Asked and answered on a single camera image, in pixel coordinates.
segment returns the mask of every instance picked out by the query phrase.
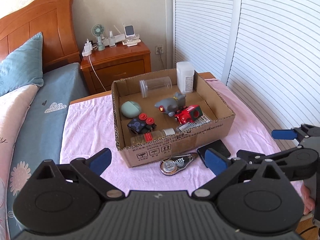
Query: wooden floor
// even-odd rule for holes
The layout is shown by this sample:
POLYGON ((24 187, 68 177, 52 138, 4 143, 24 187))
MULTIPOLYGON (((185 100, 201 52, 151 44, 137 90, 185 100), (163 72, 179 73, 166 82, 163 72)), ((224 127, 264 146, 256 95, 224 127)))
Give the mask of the wooden floor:
MULTIPOLYGON (((312 218, 304 220, 299 223, 296 232, 300 234, 302 231, 312 227, 312 218)), ((317 240, 318 236, 318 228, 311 229, 301 235, 301 237, 305 240, 317 240)))

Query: wooden headboard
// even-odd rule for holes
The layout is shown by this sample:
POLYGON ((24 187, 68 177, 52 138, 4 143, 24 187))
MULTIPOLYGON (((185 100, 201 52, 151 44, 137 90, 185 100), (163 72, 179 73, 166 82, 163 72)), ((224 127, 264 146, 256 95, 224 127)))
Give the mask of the wooden headboard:
POLYGON ((34 0, 0 19, 0 61, 42 32, 44 73, 80 62, 72 21, 72 3, 73 0, 34 0))

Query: teal pillow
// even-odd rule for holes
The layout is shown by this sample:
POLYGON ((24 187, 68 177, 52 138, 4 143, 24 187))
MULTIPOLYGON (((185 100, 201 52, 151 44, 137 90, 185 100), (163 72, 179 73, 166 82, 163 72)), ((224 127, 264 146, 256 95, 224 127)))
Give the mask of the teal pillow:
POLYGON ((43 86, 42 33, 37 33, 0 63, 0 96, 19 87, 43 86))

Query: white louvered door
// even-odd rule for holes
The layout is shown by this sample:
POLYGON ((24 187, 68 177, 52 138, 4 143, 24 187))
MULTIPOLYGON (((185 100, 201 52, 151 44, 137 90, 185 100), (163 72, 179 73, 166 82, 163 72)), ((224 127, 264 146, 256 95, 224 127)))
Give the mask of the white louvered door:
POLYGON ((320 125, 319 41, 320 0, 242 0, 227 86, 269 131, 320 125))
POLYGON ((174 59, 221 78, 233 0, 175 0, 174 59))

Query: human hand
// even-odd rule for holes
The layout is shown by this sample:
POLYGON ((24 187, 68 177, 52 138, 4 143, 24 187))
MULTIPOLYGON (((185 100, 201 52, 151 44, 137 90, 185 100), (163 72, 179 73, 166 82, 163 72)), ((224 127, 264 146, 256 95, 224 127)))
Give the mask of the human hand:
POLYGON ((310 190, 304 185, 304 183, 302 184, 300 191, 304 203, 303 214, 307 215, 310 211, 315 209, 316 202, 310 197, 310 190))

